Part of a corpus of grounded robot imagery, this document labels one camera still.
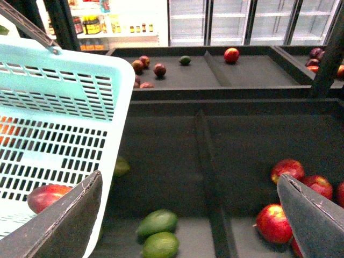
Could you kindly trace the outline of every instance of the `yellow product label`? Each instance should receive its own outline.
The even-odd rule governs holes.
[[[86,45],[86,50],[95,50],[95,46],[94,45]]]
[[[95,45],[95,50],[104,50],[104,45]]]

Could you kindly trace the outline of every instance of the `red apple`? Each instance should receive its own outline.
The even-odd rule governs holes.
[[[154,85],[152,85],[150,82],[144,82],[140,85],[140,89],[147,89],[147,88],[154,88]]]
[[[224,59],[227,63],[235,63],[239,59],[239,51],[231,47],[225,51]]]
[[[319,66],[307,66],[307,68],[314,73],[317,73],[319,70]]]
[[[300,251],[300,248],[297,245],[297,242],[296,242],[294,237],[291,240],[291,249],[293,250],[293,252],[296,255],[296,257],[303,258],[303,255],[302,255],[302,253]]]
[[[336,191],[337,202],[339,206],[344,208],[344,182],[341,182]]]
[[[301,182],[327,199],[332,200],[333,188],[326,178],[318,175],[308,176],[302,179]]]
[[[149,64],[151,63],[151,60],[150,60],[149,57],[146,56],[146,55],[141,56],[141,57],[139,58],[139,60],[140,60],[142,63],[144,63],[144,68],[146,68],[146,69],[149,67]]]
[[[64,185],[49,184],[35,188],[27,197],[29,208],[36,214],[52,205],[72,188]]]
[[[337,77],[339,79],[343,79],[344,78],[344,65],[340,65],[337,71]]]
[[[131,63],[132,67],[134,68],[135,73],[141,74],[143,69],[144,69],[144,63],[140,60],[135,60],[134,62]]]
[[[305,176],[305,171],[301,163],[292,159],[285,159],[278,162],[271,171],[271,180],[277,184],[280,176],[284,173],[291,175],[299,181]]]
[[[266,206],[257,216],[257,229],[265,240],[271,243],[287,243],[292,230],[279,204]]]
[[[153,72],[159,78],[162,78],[166,73],[166,67],[162,63],[157,63],[154,66]]]

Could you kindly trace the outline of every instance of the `bin divider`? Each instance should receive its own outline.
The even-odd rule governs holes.
[[[217,258],[239,258],[230,222],[226,220],[216,180],[216,161],[207,118],[202,110],[196,114],[198,155],[204,175],[204,191]]]

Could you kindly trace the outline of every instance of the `refrigerator door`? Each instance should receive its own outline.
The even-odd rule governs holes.
[[[49,17],[37,0],[47,32]],[[155,0],[68,0],[82,51],[168,46],[167,2]]]
[[[259,0],[250,45],[282,45],[294,0]]]
[[[203,46],[205,0],[169,0],[170,45]]]
[[[291,45],[323,45],[340,0],[304,0]]]
[[[243,45],[248,7],[249,1],[214,1],[210,45]]]

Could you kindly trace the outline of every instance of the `green fruit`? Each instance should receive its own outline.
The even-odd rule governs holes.
[[[171,258],[179,248],[179,240],[169,232],[151,235],[144,243],[142,255],[144,258]]]
[[[184,66],[187,66],[191,62],[191,57],[188,55],[184,55],[181,58],[179,58],[179,63],[181,63]]]
[[[116,165],[115,165],[114,171],[113,171],[114,176],[123,176],[129,170],[130,170],[130,166],[129,166],[128,162],[126,162],[126,160],[123,157],[118,156],[117,161],[116,161]]]
[[[177,226],[177,215],[169,210],[157,210],[149,214],[140,223],[136,233],[140,237],[148,237],[149,235],[159,232],[171,232]]]

